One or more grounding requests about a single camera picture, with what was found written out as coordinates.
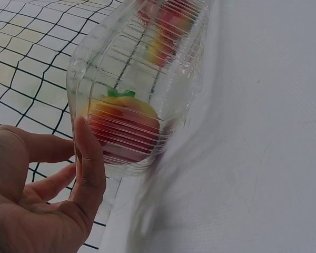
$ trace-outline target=peach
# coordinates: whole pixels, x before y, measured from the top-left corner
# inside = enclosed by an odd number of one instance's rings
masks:
[[[149,157],[157,145],[160,124],[155,110],[134,97],[134,92],[109,91],[92,101],[88,123],[110,157],[107,163],[137,163]]]

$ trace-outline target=white fabric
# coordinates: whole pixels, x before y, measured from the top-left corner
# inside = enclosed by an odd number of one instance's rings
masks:
[[[316,0],[218,1],[208,42],[126,252],[316,252]]]

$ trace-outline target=finger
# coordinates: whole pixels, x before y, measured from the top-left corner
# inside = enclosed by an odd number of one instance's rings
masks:
[[[83,118],[75,124],[75,141],[82,154],[82,165],[77,173],[77,188],[72,201],[94,221],[106,188],[103,149]]]
[[[28,184],[42,199],[47,202],[55,198],[75,178],[75,164],[69,164],[58,173],[38,182]]]
[[[23,142],[30,162],[61,162],[74,155],[74,143],[50,134],[28,133],[14,126],[2,125],[0,131],[15,134]]]

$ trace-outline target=hand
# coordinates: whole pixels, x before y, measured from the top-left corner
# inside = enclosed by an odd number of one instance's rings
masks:
[[[102,147],[83,118],[75,124],[77,181],[67,201],[48,205],[75,177],[71,164],[25,185],[30,162],[66,161],[72,141],[0,126],[0,252],[77,252],[90,234],[106,187]]]

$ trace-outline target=plastic container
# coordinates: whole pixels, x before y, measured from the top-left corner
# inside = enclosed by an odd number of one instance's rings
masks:
[[[83,115],[108,176],[152,164],[200,89],[209,6],[126,0],[82,40],[67,71],[72,122]]]

